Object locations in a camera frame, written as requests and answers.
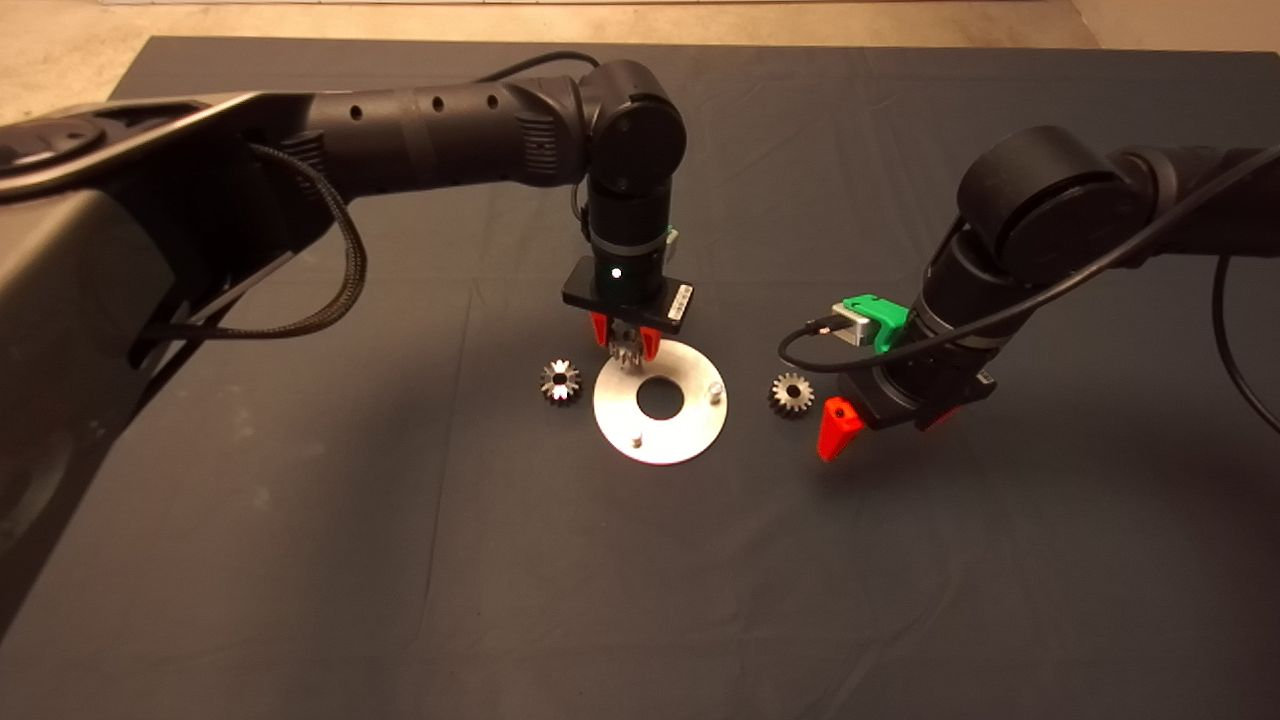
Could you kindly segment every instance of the metal gear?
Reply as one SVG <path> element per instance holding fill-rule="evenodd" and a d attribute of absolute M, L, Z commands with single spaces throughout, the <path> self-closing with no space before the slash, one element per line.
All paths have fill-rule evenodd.
<path fill-rule="evenodd" d="M 635 325 L 614 320 L 609 337 L 609 357 L 623 368 L 639 368 L 644 364 L 644 341 Z"/>
<path fill-rule="evenodd" d="M 813 386 L 804 375 L 782 373 L 769 386 L 769 406 L 783 418 L 799 418 L 813 407 Z"/>
<path fill-rule="evenodd" d="M 568 360 L 552 360 L 543 368 L 539 389 L 552 405 L 568 405 L 582 389 L 582 374 Z"/>

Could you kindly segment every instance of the dark gray tablecloth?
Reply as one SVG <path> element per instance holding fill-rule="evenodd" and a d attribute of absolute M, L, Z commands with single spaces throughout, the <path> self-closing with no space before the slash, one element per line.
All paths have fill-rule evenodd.
<path fill-rule="evenodd" d="M 118 95 L 442 83 L 539 50 L 157 38 Z M 815 415 L 764 402 L 782 333 L 914 297 L 1004 135 L 1276 142 L 1280 59 L 593 50 L 650 64 L 689 123 L 672 272 L 728 387 L 719 441 L 643 466 L 590 402 L 535 392 L 554 356 L 600 364 L 558 301 L 567 191 L 360 201 L 360 306 L 207 347 L 122 438 L 0 646 L 0 716 L 1280 712 L 1280 442 L 1219 368 L 1210 261 L 1100 279 L 1027 327 L 992 400 L 835 465 Z M 1280 404 L 1276 270 L 1240 263 L 1229 314 Z M 339 274 L 329 237 L 230 320 L 293 319 Z"/>

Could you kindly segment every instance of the silver gear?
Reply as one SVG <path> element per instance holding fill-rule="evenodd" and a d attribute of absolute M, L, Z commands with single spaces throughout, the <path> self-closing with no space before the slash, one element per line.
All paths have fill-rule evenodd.
<path fill-rule="evenodd" d="M 813 407 L 813 386 L 804 375 L 782 373 L 769 386 L 769 406 L 783 418 L 799 418 Z"/>
<path fill-rule="evenodd" d="M 568 360 L 552 360 L 543 368 L 539 389 L 553 405 L 568 405 L 582 389 L 582 374 Z"/>
<path fill-rule="evenodd" d="M 609 336 L 609 357 L 623 368 L 644 364 L 644 340 L 635 325 L 616 320 Z"/>

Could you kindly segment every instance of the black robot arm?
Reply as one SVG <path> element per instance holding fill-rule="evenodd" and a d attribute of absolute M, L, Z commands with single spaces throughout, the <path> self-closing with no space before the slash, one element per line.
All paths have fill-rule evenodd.
<path fill-rule="evenodd" d="M 1103 159 L 1069 132 L 1019 132 L 964 176 L 960 215 L 928 263 L 906 322 L 879 356 L 819 364 L 872 429 L 925 429 L 996 388 L 984 368 L 1036 307 L 1110 266 L 1160 254 L 1280 256 L 1275 149 L 1132 147 Z"/>
<path fill-rule="evenodd" d="M 0 128 L 0 632 L 140 404 L 201 341 L 262 337 L 210 325 L 335 218 L 356 282 L 325 323 L 349 307 L 347 201 L 586 179 L 591 254 L 564 299 L 675 333 L 684 283 L 657 241 L 684 151 L 680 113 L 626 60 L 580 81 L 110 102 Z"/>

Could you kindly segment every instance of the center hole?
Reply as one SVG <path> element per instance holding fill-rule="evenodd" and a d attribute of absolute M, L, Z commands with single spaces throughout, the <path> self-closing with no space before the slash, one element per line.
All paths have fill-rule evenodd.
<path fill-rule="evenodd" d="M 667 378 L 649 378 L 636 391 L 636 405 L 654 420 L 669 420 L 685 406 L 685 393 Z"/>

